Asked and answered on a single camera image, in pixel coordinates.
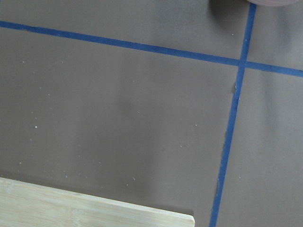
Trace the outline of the pink bowl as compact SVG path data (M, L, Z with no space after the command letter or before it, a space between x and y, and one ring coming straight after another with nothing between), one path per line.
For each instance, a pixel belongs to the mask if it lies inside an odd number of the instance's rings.
M299 0L248 0L248 2L266 7L281 7L298 2Z

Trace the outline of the wooden cutting board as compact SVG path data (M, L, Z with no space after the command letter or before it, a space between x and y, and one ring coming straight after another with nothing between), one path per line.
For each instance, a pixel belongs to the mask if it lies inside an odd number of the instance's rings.
M1 178L2 227L193 227L191 215Z

